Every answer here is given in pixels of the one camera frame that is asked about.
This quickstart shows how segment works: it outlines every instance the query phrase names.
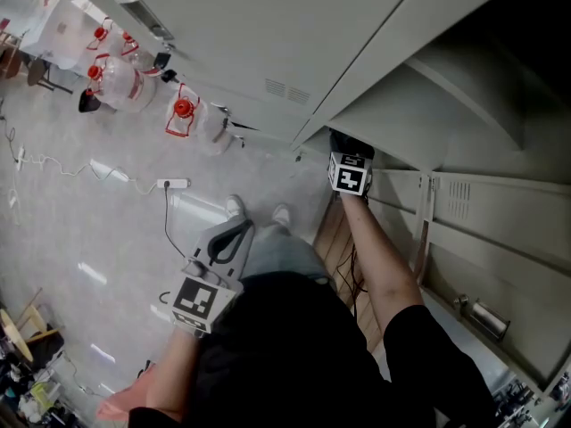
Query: forearm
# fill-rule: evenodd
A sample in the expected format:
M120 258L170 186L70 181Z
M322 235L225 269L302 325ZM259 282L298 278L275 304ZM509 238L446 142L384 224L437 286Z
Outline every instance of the forearm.
M369 298L382 331L408 306L423 304L409 265L378 224L367 204L342 194L345 215L357 249Z
M186 410L192 373L198 358L198 340L175 328L154 372L146 395L147 407L181 421Z

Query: gray speckled floor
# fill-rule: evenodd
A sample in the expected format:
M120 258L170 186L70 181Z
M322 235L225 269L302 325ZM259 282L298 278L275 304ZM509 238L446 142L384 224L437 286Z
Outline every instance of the gray speckled floor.
M317 233L329 192L324 167L310 160L296 163L290 153L269 154L251 144L242 148L238 142L220 156L207 157L193 138L164 132L165 97L170 94L164 88L141 113L97 118L77 112L85 79L55 71L52 80L72 86L74 95L28 87L25 77L0 84L3 113L16 128L14 151L24 144L26 158L49 155L68 171L90 161L121 166L140 178L145 190L157 178L190 178L190 189L171 200L169 227L182 249L192 248L196 232L209 220L218 220L230 193L243 197L258 224L285 202L292 206L298 235L310 241ZM109 393L101 390L101 383L114 390L129 385L170 333L151 305L159 305L158 294L169 289L183 263L164 235L164 192L155 189L143 196L132 183L116 177L99 182L89 169L66 177L51 161L43 170L27 163L15 175L20 204L10 209L13 173L8 143L2 138L3 303L17 316L43 287L38 302L64 326L68 354L79 369L77 379L103 395ZM210 218L201 209L203 202L210 204ZM115 363L91 344L113 356ZM70 380L67 363L62 360L55 368ZM75 396L91 417L96 397Z

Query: gray pants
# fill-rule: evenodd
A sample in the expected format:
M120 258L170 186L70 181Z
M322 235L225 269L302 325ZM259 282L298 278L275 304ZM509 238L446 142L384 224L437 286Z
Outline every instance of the gray pants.
M278 222L270 222L255 235L242 278L276 271L298 273L335 290L335 281L313 248Z

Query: black t-shirt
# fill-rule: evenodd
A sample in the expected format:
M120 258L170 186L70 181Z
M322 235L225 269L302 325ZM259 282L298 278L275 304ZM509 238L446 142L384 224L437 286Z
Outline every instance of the black t-shirt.
M484 379L425 307L393 318L385 349L391 383L329 286L292 273L250 277L214 333L201 339L182 424L432 427L437 407L469 427L492 426ZM140 407L128 426L180 425Z

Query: white sneaker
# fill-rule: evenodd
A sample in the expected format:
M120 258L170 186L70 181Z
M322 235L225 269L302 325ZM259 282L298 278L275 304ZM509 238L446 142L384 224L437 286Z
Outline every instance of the white sneaker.
M292 225L292 214L286 204L278 204L274 209L274 213L271 219L278 224L283 225L285 228L289 229Z
M226 217L232 218L235 216L244 216L246 215L246 207L244 206L244 202L238 195L230 195L226 199Z

